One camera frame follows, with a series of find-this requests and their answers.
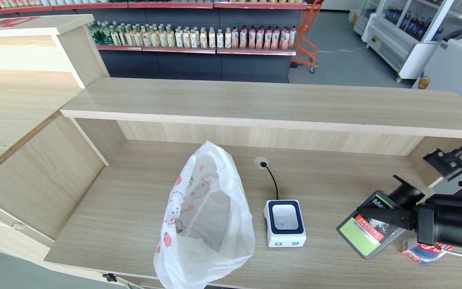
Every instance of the gray floor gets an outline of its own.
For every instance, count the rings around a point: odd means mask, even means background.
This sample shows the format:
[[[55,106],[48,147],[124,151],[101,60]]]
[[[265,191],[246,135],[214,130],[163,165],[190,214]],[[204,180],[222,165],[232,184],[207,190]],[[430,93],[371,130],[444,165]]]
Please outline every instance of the gray floor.
[[[383,86],[410,88],[412,81],[395,82],[396,73],[371,49],[365,47],[359,35],[352,31],[347,13],[322,12],[307,36],[321,51],[317,55],[319,67],[310,74],[307,66],[290,69],[290,83]],[[343,49],[353,52],[335,51]],[[0,289],[117,289],[85,278],[57,273],[31,262],[0,253]]]
[[[364,48],[366,44],[352,31],[347,18],[348,13],[343,12],[319,14],[306,36],[319,49],[319,67],[315,68],[315,74],[309,72],[308,66],[291,68],[288,72],[290,83],[410,88],[414,81],[397,83],[396,72],[375,51]],[[324,53],[337,49],[353,52]]]

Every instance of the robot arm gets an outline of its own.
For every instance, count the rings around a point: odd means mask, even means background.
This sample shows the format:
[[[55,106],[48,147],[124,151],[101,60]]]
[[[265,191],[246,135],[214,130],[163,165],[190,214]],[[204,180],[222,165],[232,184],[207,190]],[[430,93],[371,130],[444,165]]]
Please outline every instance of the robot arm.
[[[461,155],[462,147],[449,153],[437,149],[423,159],[450,181],[462,174]],[[432,195],[417,205],[424,194],[399,177],[394,177],[402,185],[390,194],[390,199],[403,209],[360,207],[357,212],[390,225],[414,230],[420,244],[434,246],[440,242],[462,247],[462,188],[453,195]]]

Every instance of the orange shopping cart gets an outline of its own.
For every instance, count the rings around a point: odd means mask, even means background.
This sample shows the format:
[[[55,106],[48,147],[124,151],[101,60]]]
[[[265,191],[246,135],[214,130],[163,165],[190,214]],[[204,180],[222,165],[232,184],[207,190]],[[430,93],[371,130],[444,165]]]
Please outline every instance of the orange shopping cart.
[[[305,36],[309,33],[311,27],[313,26],[313,22],[318,16],[320,9],[322,8],[322,4],[324,0],[306,0],[308,6],[306,10],[303,10],[303,19],[304,22],[302,25],[299,26],[299,37],[297,37],[296,41],[296,48],[297,48],[297,55],[295,57],[299,57],[299,59],[292,59],[297,65],[309,65],[310,66],[310,73],[315,73],[315,62],[317,58],[318,48],[316,45],[308,41]],[[300,60],[301,56],[308,56],[310,58],[309,61]]]

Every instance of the white plastic bag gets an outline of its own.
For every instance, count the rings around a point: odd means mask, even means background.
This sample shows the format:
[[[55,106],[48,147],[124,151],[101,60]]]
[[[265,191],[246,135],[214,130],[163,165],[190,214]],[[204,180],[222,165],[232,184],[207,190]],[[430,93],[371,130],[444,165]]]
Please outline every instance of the white plastic bag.
[[[231,155],[207,141],[170,192],[154,269],[166,289],[203,289],[253,254],[254,231]]]

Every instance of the checkout counter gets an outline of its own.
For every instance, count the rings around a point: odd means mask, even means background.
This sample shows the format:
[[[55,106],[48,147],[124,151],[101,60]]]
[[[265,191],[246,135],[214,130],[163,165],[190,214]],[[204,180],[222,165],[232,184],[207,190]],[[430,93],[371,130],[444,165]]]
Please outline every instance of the checkout counter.
[[[400,240],[365,261],[335,230],[372,192],[395,189],[393,174],[433,194],[440,178],[421,158],[462,145],[459,95],[109,77],[90,21],[42,16],[0,28],[0,251],[161,287],[152,260],[167,196],[210,140],[233,156],[255,230],[253,256],[212,285],[462,287],[462,258],[421,266],[399,253]],[[14,62],[20,55],[30,57]],[[263,207],[275,192],[253,164],[259,155],[275,170],[280,198],[300,201],[304,247],[267,246]]]

